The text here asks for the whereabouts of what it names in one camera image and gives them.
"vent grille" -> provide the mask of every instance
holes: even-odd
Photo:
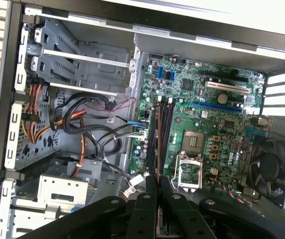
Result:
[[[71,47],[62,37],[58,37],[58,39],[60,40],[60,42],[62,42],[68,49],[71,50],[71,52],[73,52],[74,54],[77,54],[77,51]]]
[[[75,75],[75,71],[69,69],[68,67],[62,65],[61,63],[55,61],[56,66],[60,67],[61,69],[63,69],[64,71],[67,71],[68,73]]]

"motherboard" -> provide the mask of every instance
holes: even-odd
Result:
[[[130,174],[154,173],[160,160],[160,173],[173,185],[195,190],[219,181],[235,188],[254,136],[266,135],[260,129],[267,123],[258,123],[265,79],[246,69],[150,54],[139,109],[147,128],[133,142]]]

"green circuit board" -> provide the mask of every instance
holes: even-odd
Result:
[[[250,92],[244,96],[209,88],[209,81]],[[183,150],[189,157],[203,157],[203,185],[212,184],[208,177],[216,169],[215,178],[233,188],[233,175],[245,170],[248,163],[242,143],[257,131],[252,118],[259,114],[264,83],[263,74],[250,70],[149,55],[139,109],[139,121],[148,122],[146,140],[159,97],[172,98],[175,104],[163,174],[173,177],[176,156]],[[146,171],[147,151],[147,141],[134,140],[130,174]],[[193,182],[196,176],[192,170],[186,172],[185,180]]]

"open computer tower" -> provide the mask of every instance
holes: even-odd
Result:
[[[160,136],[161,173],[195,203],[217,194],[237,204],[232,191],[285,223],[285,35],[77,2],[9,8],[0,239],[106,196],[130,200],[157,173]]]

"black fan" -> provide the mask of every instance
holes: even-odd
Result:
[[[285,208],[285,141],[255,137],[247,185]]]

